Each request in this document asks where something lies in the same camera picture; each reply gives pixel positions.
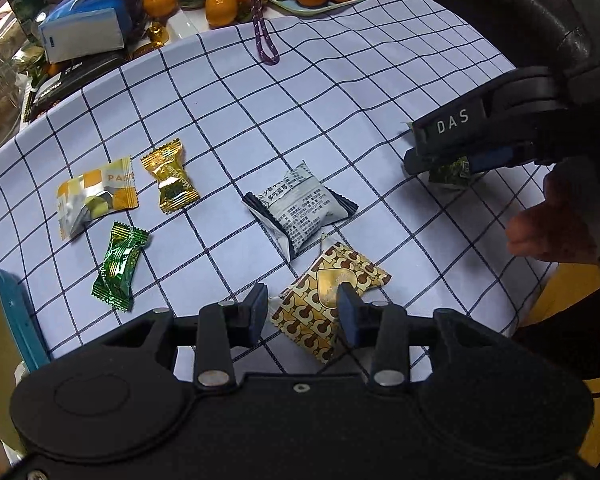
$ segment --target gold candy wrapper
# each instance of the gold candy wrapper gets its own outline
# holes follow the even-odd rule
[[[341,283],[362,294],[391,276],[343,243],[328,244],[309,270],[280,294],[272,323],[323,363],[333,356],[338,333],[336,295]]]
[[[82,224],[134,207],[138,207],[138,194],[131,157],[126,156],[60,185],[60,236],[62,240],[73,238]]]
[[[144,168],[158,181],[163,213],[173,213],[200,198],[182,167],[183,152],[181,140],[173,139],[141,159]]]

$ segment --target table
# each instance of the table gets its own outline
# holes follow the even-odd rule
[[[311,19],[268,21],[281,54],[258,62],[249,23],[191,36],[128,63],[38,118],[0,149],[0,266],[21,281],[53,357],[158,306],[175,315],[240,300],[253,283],[277,294],[318,256],[320,234],[393,275],[365,299],[430,316],[446,306],[510,333],[550,272],[511,258],[504,225],[542,200],[547,168],[491,171],[461,193],[407,178],[401,157],[414,120],[512,65],[461,18],[431,0],[366,0]],[[178,136],[202,198],[165,216],[139,159]],[[92,222],[62,242],[56,190],[70,176],[131,155],[140,207]],[[302,160],[357,214],[314,235],[288,263],[240,202]],[[131,313],[91,296],[114,221],[147,229]],[[254,349],[234,349],[238,377],[364,370],[368,352],[324,367],[267,323]],[[176,374],[190,380],[193,348]],[[413,377],[426,376],[412,349]]]

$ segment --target blue tissue package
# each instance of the blue tissue package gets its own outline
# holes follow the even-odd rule
[[[40,25],[49,63],[117,50],[144,21],[142,0],[63,0]]]

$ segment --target black leather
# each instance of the black leather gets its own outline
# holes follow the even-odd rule
[[[568,0],[435,0],[462,16],[514,65],[573,67],[590,42]]]

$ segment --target human hand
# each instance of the human hand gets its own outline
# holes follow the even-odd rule
[[[596,245],[587,225],[570,206],[570,189],[553,173],[542,184],[544,202],[519,213],[506,229],[514,256],[544,262],[595,264]]]

